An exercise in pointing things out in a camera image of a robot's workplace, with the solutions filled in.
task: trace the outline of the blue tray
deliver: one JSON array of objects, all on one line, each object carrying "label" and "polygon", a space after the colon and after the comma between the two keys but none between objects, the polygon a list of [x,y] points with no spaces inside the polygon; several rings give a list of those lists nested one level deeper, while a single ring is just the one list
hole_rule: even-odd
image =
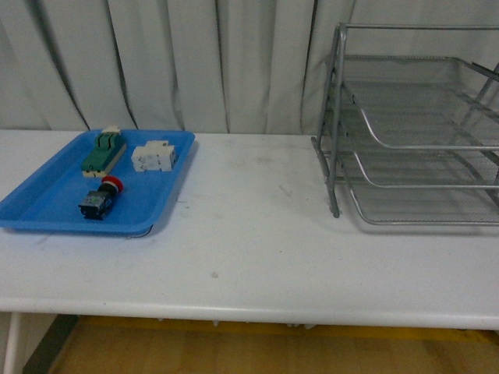
[{"label": "blue tray", "polygon": [[[94,148],[101,130],[77,136],[35,171],[0,203],[0,227],[28,231],[67,231],[95,234],[141,235],[161,216],[175,180],[194,141],[191,132],[122,131],[127,149],[111,170],[125,186],[103,221],[86,220],[78,204],[100,178],[85,178],[80,165]],[[167,140],[175,146],[177,161],[170,172],[133,169],[132,153],[148,140]]]}]

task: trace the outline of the white curtain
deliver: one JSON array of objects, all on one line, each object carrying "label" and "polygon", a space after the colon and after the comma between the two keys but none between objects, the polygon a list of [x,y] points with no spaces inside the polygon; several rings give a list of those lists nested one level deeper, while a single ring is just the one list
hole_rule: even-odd
[{"label": "white curtain", "polygon": [[[0,128],[313,133],[337,22],[497,16],[487,0],[0,0]],[[493,68],[496,39],[352,32],[349,51]]]}]

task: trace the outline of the electrical component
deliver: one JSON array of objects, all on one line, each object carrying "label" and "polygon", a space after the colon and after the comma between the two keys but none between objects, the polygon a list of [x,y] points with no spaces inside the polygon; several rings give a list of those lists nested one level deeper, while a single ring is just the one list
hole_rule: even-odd
[{"label": "electrical component", "polygon": [[132,155],[135,171],[171,171],[175,159],[175,147],[167,140],[150,140],[145,146],[136,147]]},{"label": "electrical component", "polygon": [[109,174],[125,153],[126,143],[118,127],[102,130],[94,141],[94,149],[81,164],[84,177],[102,178]]},{"label": "electrical component", "polygon": [[108,175],[102,178],[98,190],[88,192],[78,207],[85,219],[102,221],[111,211],[116,195],[122,190],[122,182]]}]

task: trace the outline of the table surface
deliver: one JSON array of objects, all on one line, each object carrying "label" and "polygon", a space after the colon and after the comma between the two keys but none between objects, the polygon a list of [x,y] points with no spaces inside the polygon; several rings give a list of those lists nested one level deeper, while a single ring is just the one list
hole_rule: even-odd
[{"label": "table surface", "polygon": [[[0,199],[78,132],[0,131]],[[208,135],[143,238],[0,229],[0,310],[499,330],[497,228],[379,228],[308,136]]]}]

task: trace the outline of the wire mesh tray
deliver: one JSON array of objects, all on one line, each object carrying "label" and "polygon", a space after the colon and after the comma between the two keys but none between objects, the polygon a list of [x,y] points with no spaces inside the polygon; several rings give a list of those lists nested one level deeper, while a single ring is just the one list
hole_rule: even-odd
[{"label": "wire mesh tray", "polygon": [[342,110],[342,128],[366,181],[384,188],[499,189],[499,156],[476,150],[396,150],[382,147],[355,109]]},{"label": "wire mesh tray", "polygon": [[389,148],[499,150],[499,99],[485,85],[499,89],[457,58],[345,58],[347,98]]},{"label": "wire mesh tray", "polygon": [[356,209],[370,224],[499,225],[497,190],[380,189],[351,153],[338,155]]}]

